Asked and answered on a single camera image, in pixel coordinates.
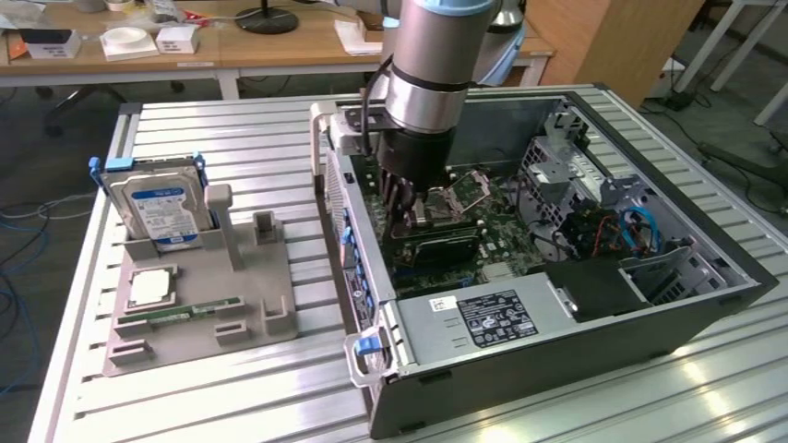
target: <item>blue cable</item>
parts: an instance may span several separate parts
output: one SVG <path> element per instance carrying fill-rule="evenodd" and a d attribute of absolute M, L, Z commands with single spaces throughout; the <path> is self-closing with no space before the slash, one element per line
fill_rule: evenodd
<path fill-rule="evenodd" d="M 11 274 L 19 272 L 20 270 L 23 270 L 23 268 L 27 265 L 29 265 L 33 261 L 36 261 L 36 259 L 40 257 L 40 255 L 43 254 L 44 249 L 47 248 L 47 245 L 49 243 L 49 235 L 41 229 L 37 229 L 37 228 L 21 228 L 21 227 L 15 226 L 12 224 L 3 223 L 1 221 L 0 221 L 0 226 L 3 226 L 4 228 L 11 229 L 12 231 L 20 231 L 23 233 L 40 233 L 39 249 L 36 250 L 36 252 L 33 253 L 33 255 L 25 261 L 23 261 L 19 265 L 13 266 L 12 268 L 8 268 L 8 269 L 4 269 L 3 270 L 3 272 L 7 275 L 11 275 Z"/>
<path fill-rule="evenodd" d="M 0 294 L 4 295 L 8 298 L 8 300 L 16 302 L 16 305 L 19 306 L 17 309 L 20 310 L 20 313 L 23 314 L 23 320 L 24 320 L 24 323 L 27 323 L 27 328 L 29 330 L 29 338 L 33 343 L 33 356 L 31 358 L 29 365 L 28 365 L 25 371 L 23 372 L 23 374 L 19 377 L 16 377 L 16 379 L 11 382 L 11 384 L 8 386 L 5 386 L 5 388 L 3 390 L 0 390 L 0 397 L 1 397 L 20 383 L 23 383 L 23 381 L 25 381 L 27 378 L 31 376 L 31 373 L 33 373 L 36 371 L 36 369 L 39 369 L 39 367 L 40 367 L 40 344 L 39 344 L 39 336 L 36 335 L 36 329 L 33 328 L 33 321 L 31 320 L 29 311 L 27 310 L 27 303 L 13 292 L 0 290 Z"/>
<path fill-rule="evenodd" d="M 645 221 L 649 223 L 651 239 L 652 239 L 655 247 L 656 247 L 656 252 L 660 253 L 663 251 L 663 245 L 661 245 L 663 239 L 660 236 L 660 231 L 656 227 L 656 219 L 651 215 L 651 212 L 648 212 L 648 210 L 645 208 L 640 208 L 639 206 L 632 206 L 631 208 L 627 208 L 619 216 L 621 237 L 624 238 L 627 245 L 629 245 L 629 247 L 632 249 L 635 249 L 637 247 L 637 243 L 635 242 L 635 238 L 632 238 L 632 236 L 629 235 L 629 231 L 627 230 L 627 213 L 629 213 L 629 212 L 636 212 L 637 214 L 640 214 L 643 216 L 643 218 L 645 219 Z"/>
<path fill-rule="evenodd" d="M 0 221 L 0 226 L 7 229 L 11 229 L 12 231 L 19 231 L 19 232 L 24 232 L 24 233 L 40 233 L 40 239 L 41 239 L 39 242 L 39 249 L 36 250 L 33 255 L 27 260 L 24 260 L 21 263 L 19 263 L 12 268 L 0 269 L 0 273 L 3 274 L 4 278 L 8 281 L 8 275 L 23 270 L 23 268 L 27 265 L 29 265 L 40 257 L 40 255 L 43 254 L 44 249 L 47 248 L 47 245 L 49 243 L 49 235 L 47 234 L 47 232 L 41 228 L 23 228 L 20 226 L 7 224 L 1 221 Z M 27 303 L 24 302 L 24 299 L 13 292 L 13 289 L 11 287 L 8 287 L 7 291 L 0 290 L 0 294 L 7 297 L 9 303 L 16 304 L 16 306 L 17 306 L 16 308 L 21 314 L 23 321 L 27 325 L 27 329 L 29 332 L 29 338 L 31 338 L 31 342 L 32 342 L 32 348 L 33 348 L 32 349 L 33 354 L 32 354 L 27 369 L 20 374 L 20 376 L 16 377 L 16 379 L 11 382 L 11 384 L 8 386 L 5 386 L 5 388 L 3 390 L 0 390 L 0 397 L 3 397 L 3 395 L 9 393 L 13 390 L 13 388 L 16 386 L 19 386 L 31 377 L 31 375 L 36 372 L 36 370 L 40 368 L 40 343 L 39 343 L 39 335 L 36 334 L 36 329 L 33 327 L 33 321 L 29 316 L 29 310 L 27 309 Z"/>

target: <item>white table leg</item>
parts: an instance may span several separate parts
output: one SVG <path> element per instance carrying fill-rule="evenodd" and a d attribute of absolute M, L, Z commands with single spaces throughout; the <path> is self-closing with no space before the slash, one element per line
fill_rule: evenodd
<path fill-rule="evenodd" d="M 699 73 L 700 67 L 703 66 L 703 63 L 705 63 L 705 59 L 709 57 L 709 54 L 712 53 L 716 47 L 716 44 L 721 40 L 723 35 L 725 34 L 725 31 L 728 30 L 731 24 L 736 20 L 736 17 L 739 16 L 739 13 L 741 12 L 743 8 L 744 3 L 733 1 L 731 7 L 728 8 L 725 16 L 719 21 L 716 28 L 712 31 L 712 35 L 709 35 L 709 38 L 705 40 L 705 43 L 703 44 L 703 47 L 700 48 L 697 55 L 692 59 L 692 63 L 689 64 L 684 73 L 681 74 L 681 78 L 679 78 L 679 83 L 676 84 L 675 88 L 676 91 L 681 92 L 687 89 L 687 86 L 689 86 L 692 78 Z"/>
<path fill-rule="evenodd" d="M 752 30 L 748 40 L 744 42 L 744 44 L 739 48 L 739 51 L 736 51 L 736 55 L 733 56 L 733 58 L 731 59 L 731 61 L 725 65 L 725 69 L 723 69 L 723 72 L 716 77 L 715 84 L 712 85 L 713 91 L 721 90 L 723 86 L 725 86 L 725 82 L 731 78 L 732 73 L 736 71 L 736 69 L 741 65 L 741 62 L 744 61 L 745 57 L 748 56 L 749 51 L 752 51 L 752 48 L 755 47 L 755 43 L 757 43 L 760 41 L 761 37 L 764 36 L 765 32 L 768 31 L 768 28 L 772 26 L 772 23 L 775 23 L 775 20 L 780 16 L 780 13 L 784 8 L 785 8 L 785 4 L 772 7 L 772 11 L 768 13 L 768 15 L 764 17 L 764 19 L 759 23 L 759 25 Z"/>
<path fill-rule="evenodd" d="M 775 115 L 775 112 L 785 104 L 787 101 L 788 101 L 788 83 L 785 83 L 785 86 L 783 86 L 783 89 L 780 90 L 780 92 L 777 92 L 777 95 L 775 96 L 772 101 L 768 103 L 768 105 L 764 107 L 764 110 L 761 111 L 759 116 L 755 117 L 753 122 L 757 126 L 765 125 L 765 122 L 768 122 L 768 119 L 772 118 L 772 115 Z"/>
<path fill-rule="evenodd" d="M 240 99 L 237 91 L 237 69 L 220 69 L 217 71 L 219 87 L 221 88 L 221 100 Z"/>
<path fill-rule="evenodd" d="M 535 57 L 525 67 L 523 77 L 520 78 L 520 86 L 537 86 L 541 81 L 541 74 L 544 74 L 544 67 L 547 66 L 548 57 Z"/>

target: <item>metal table surface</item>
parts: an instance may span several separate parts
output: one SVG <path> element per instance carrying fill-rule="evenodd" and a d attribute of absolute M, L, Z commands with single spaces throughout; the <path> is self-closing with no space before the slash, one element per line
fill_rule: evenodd
<path fill-rule="evenodd" d="M 591 86 L 572 90 L 780 278 L 780 286 L 672 355 L 387 441 L 785 439 L 787 239 L 609 92 Z M 197 150 L 212 183 L 229 183 L 236 192 L 233 219 L 273 209 L 284 220 L 301 334 L 253 350 L 101 377 L 124 228 L 100 195 L 29 441 L 367 440 L 309 175 L 308 107 L 336 98 L 149 104 L 141 113 L 120 116 L 111 156 Z M 625 174 L 624 159 L 589 135 L 607 168 Z"/>

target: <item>hard drive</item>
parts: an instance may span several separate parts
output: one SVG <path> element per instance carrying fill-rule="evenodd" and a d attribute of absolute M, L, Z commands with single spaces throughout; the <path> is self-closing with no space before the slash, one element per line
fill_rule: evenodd
<path fill-rule="evenodd" d="M 129 238 L 153 240 L 161 252 L 200 245 L 200 231 L 216 222 L 204 203 L 200 154 L 165 159 L 108 159 L 101 170 L 91 159 L 91 176 L 119 211 Z"/>

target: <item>white paper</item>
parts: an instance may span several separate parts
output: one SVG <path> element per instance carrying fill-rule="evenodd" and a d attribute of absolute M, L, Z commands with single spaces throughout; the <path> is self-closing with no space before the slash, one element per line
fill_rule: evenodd
<path fill-rule="evenodd" d="M 355 22 L 335 20 L 333 28 L 348 54 L 375 55 L 383 52 L 383 43 L 365 42 Z"/>
<path fill-rule="evenodd" d="M 5 30 L 45 28 L 40 21 L 45 7 L 47 5 L 37 3 L 0 0 L 0 28 Z"/>

